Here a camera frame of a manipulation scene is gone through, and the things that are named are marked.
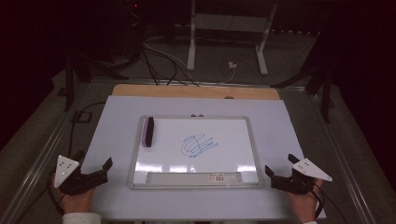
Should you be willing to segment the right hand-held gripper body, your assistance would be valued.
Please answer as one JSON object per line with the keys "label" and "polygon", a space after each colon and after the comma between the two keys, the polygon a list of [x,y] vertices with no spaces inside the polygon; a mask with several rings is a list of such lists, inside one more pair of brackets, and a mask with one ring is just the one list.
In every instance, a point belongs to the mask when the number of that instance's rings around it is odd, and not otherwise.
{"label": "right hand-held gripper body", "polygon": [[317,179],[332,182],[332,178],[317,167],[311,160],[300,160],[299,165],[291,168],[291,176],[281,176],[279,179],[271,179],[271,188],[279,189],[298,195],[310,192]]}

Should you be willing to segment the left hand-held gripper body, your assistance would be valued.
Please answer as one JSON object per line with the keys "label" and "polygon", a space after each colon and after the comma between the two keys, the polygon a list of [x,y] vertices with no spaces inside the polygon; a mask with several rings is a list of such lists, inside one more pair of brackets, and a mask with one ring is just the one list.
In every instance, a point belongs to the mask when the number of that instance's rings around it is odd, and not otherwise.
{"label": "left hand-held gripper body", "polygon": [[54,177],[54,187],[67,195],[78,195],[107,182],[105,175],[83,174],[80,163],[59,155]]}

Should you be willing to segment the purple and black whiteboard eraser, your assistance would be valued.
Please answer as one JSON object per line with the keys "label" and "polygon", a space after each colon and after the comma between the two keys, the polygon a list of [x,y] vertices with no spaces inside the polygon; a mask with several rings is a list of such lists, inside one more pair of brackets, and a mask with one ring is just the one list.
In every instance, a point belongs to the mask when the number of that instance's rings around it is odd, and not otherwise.
{"label": "purple and black whiteboard eraser", "polygon": [[143,131],[142,131],[142,146],[151,147],[154,133],[154,118],[147,117],[144,120]]}

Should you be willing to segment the person's left hand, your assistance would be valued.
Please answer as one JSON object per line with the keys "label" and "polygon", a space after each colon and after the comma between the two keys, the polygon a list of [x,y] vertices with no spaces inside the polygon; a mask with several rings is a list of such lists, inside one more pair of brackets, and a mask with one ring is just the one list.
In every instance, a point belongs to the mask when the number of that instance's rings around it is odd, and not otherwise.
{"label": "person's left hand", "polygon": [[92,196],[94,189],[89,189],[78,195],[63,194],[58,188],[55,188],[61,197],[59,205],[66,214],[69,213],[89,213],[92,208]]}

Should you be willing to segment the person's right hand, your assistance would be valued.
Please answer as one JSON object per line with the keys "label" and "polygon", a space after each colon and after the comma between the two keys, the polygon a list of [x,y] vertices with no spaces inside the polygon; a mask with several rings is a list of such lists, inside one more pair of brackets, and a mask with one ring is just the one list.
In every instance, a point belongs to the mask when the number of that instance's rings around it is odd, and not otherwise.
{"label": "person's right hand", "polygon": [[308,221],[317,221],[316,209],[318,203],[318,193],[323,185],[321,179],[315,181],[316,185],[313,187],[312,192],[308,192],[305,195],[298,195],[287,192],[291,204],[291,209],[296,219],[300,224],[304,224]]}

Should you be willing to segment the black square floor plate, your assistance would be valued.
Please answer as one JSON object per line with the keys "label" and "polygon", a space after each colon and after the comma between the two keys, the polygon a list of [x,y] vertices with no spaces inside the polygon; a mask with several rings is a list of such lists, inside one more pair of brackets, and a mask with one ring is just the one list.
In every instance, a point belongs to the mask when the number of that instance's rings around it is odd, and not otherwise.
{"label": "black square floor plate", "polygon": [[92,120],[92,112],[76,111],[72,123],[90,123]]}

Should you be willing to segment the large white sheet board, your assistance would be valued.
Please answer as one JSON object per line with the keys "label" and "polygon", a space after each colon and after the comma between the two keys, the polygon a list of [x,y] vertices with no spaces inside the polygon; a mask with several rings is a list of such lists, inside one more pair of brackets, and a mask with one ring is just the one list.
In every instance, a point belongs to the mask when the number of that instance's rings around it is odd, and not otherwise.
{"label": "large white sheet board", "polygon": [[[139,120],[143,117],[246,117],[264,185],[230,189],[129,189]],[[272,189],[264,166],[290,175],[288,155],[304,155],[285,104],[280,100],[237,100],[111,95],[106,100],[82,170],[94,172],[112,158],[108,180],[94,191],[92,211],[104,219],[225,221],[291,219],[287,195]]]}

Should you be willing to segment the silver framed whiteboard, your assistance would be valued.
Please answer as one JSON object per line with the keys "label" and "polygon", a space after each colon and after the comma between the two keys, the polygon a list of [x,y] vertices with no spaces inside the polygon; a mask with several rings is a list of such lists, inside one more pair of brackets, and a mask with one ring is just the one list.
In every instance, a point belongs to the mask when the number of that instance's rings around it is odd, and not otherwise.
{"label": "silver framed whiteboard", "polygon": [[151,147],[139,120],[129,189],[230,189],[264,185],[246,117],[155,116]]}

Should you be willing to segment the black tripod stand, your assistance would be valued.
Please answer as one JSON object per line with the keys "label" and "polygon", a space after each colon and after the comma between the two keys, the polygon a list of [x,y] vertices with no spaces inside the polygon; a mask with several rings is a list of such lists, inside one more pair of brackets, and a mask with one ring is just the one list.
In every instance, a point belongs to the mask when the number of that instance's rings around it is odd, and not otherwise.
{"label": "black tripod stand", "polygon": [[317,94],[319,90],[322,90],[320,114],[323,119],[329,123],[329,108],[330,108],[330,96],[332,88],[332,63],[325,63],[323,65],[314,65],[311,68],[300,71],[297,75],[288,78],[282,82],[271,84],[271,88],[283,89],[296,81],[305,77],[310,77],[304,90],[307,94]]}
{"label": "black tripod stand", "polygon": [[80,82],[90,82],[92,80],[92,74],[88,68],[89,65],[103,72],[108,77],[118,80],[128,79],[128,77],[116,73],[87,54],[82,52],[67,52],[64,60],[65,86],[58,90],[58,95],[65,97],[64,111],[68,111],[75,101],[74,77],[77,77]]}

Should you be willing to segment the dark equipment rack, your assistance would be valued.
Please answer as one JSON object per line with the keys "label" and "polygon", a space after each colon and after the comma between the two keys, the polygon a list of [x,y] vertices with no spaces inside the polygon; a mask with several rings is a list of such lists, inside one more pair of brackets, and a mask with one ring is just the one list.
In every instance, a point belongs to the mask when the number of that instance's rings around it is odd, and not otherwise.
{"label": "dark equipment rack", "polygon": [[143,0],[122,0],[125,26],[125,47],[122,55],[130,61],[140,57],[147,28],[146,9]]}

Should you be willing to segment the white metal stand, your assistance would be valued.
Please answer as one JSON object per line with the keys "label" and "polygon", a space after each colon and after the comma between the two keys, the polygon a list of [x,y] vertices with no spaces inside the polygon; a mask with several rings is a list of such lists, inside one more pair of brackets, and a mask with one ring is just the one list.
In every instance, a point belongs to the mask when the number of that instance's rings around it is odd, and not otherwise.
{"label": "white metal stand", "polygon": [[264,47],[270,34],[277,4],[272,4],[269,13],[265,17],[235,16],[221,14],[206,14],[196,12],[196,0],[191,0],[191,25],[190,25],[190,46],[187,60],[187,69],[194,70],[195,66],[195,31],[197,29],[237,31],[261,33],[262,40],[255,46],[256,58],[260,69],[260,74],[266,76],[268,69],[264,59]]}

